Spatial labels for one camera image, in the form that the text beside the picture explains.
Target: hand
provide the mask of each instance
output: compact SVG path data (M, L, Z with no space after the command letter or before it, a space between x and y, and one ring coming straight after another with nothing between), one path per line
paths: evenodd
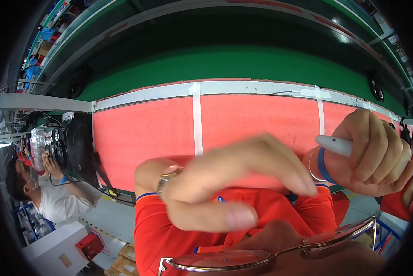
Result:
M24 154L25 154L25 156L27 156L27 157L30 156L30 151L28 150L27 147L24 147Z
M350 158L325 151L328 173L355 193L383 196L402 190L413 174L410 146L374 113L357 109L332 134L353 141Z
M295 194L313 196L317 189L298 157L270 134L214 149L189 163L163 186L168 217L185 231L229 232L258 221L253 207L241 202L210 202L217 191L252 172L272 175Z
M44 163L46 173L49 172L57 179L62 180L64 174L62 173L62 170L59 167L58 163L56 163L56 161L50 157L49 151L45 151L42 153L42 161Z

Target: glasses lens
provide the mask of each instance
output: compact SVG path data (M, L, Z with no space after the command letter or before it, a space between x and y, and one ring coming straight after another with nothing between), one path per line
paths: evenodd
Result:
M271 254L268 251L237 250L185 255L174 258L171 262L189 267L220 268L247 265L266 260L269 257Z
M318 243L336 240L342 237L346 237L346 238L349 237L350 239L352 239L360 235L361 233L365 232L367 229L369 229L368 227L367 229L364 229L361 232L358 232L359 229L369 224L370 222L371 222L371 219L369 218L367 220L363 220L363 221L360 221L354 224L344 225L342 227L335 229L334 232L322 233L322 234L315 235L310 238L304 239L303 244L306 244L306 245L318 244Z

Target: red foam mat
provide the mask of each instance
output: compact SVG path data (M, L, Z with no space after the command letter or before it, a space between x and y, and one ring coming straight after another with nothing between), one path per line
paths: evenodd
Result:
M93 114L95 149L114 188L133 192L144 160L194 154L192 106L191 98L174 98Z
M325 134L331 135L353 107L323 102ZM270 132L299 158L317 146L315 100L265 95L201 97L203 151L250 135ZM381 119L390 119L379 114ZM178 163L194 155L192 98L173 98L110 109L93 115L95 149L113 187L134 191L134 169L149 158ZM233 185L288 193L274 178L254 175Z

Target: orange shirt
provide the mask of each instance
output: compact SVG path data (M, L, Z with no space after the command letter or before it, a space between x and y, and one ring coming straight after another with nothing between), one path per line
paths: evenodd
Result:
M299 196L295 207L282 194L261 189L228 189L217 192L212 200L241 201L255 208L259 215L257 225L248 230L231 233L183 231L168 219L165 203L155 193L140 196L136 202L134 246L137 268L141 276L155 276L162 257L221 251L237 244L248 233L254 235L273 219L288 221L299 235L310 237L333 231L335 223L329 189L317 186L314 198ZM187 272L169 267L167 276Z
M412 179L409 179L409 181L406 183L406 185L401 191L396 193L390 193L388 195L383 196L383 198L381 199L380 210L389 213L393 216L396 216L399 219L410 221L410 217L413 213L413 200L409 208L407 208L402 202L402 196L404 192L407 190L409 186L408 183L411 180Z

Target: metal glasses frame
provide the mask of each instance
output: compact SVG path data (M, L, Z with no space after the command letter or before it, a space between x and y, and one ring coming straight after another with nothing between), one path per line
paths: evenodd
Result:
M311 251L313 250L323 250L329 247L332 247L342 241L348 240L348 239L354 239L360 234L364 233L366 230L370 229L372 227L373 229L373 236L372 236L372 248L375 248L375 240L376 240L376 219L375 216L371 216L364 221L362 221L362 224L359 225L359 228L354 230L353 232L348 232L346 235L342 235L341 237L338 237L336 239L332 239L330 241L325 241L325 242L319 242L319 243L313 243L313 244L303 244L300 246L292 247L284 251L280 251L275 253L274 255L271 255L267 251L263 250L252 250L252 251L260 251L261 253L268 253L269 256L263 260L257 261L257 262L251 262L247 264L239 264L239 265L234 265L234 266L226 266L226 267L200 267L200 266L193 266L193 265L181 265L178 264L174 261L176 261L178 258L173 258L173 257L163 257L160 259L160 266L159 266L159 272L157 273L157 276L161 276L162 272L166 271L165 263L168 265L181 269L184 271L192 271L192 272L219 272L219 271L234 271L234 270L241 270L241 269L247 269L247 268L254 268L254 267L259 267L262 265L267 264L271 260L273 260L275 257L278 255L294 251L294 250L302 250L303 254L309 255Z

